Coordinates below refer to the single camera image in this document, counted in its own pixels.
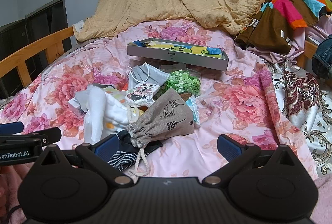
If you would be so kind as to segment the person's left hand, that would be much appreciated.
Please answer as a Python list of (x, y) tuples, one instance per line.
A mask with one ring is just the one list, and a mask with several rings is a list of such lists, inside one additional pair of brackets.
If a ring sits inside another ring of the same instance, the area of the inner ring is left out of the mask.
[(17, 191), (33, 163), (1, 167), (1, 223), (23, 223), (25, 215), (18, 209), (11, 217), (10, 210), (19, 205)]

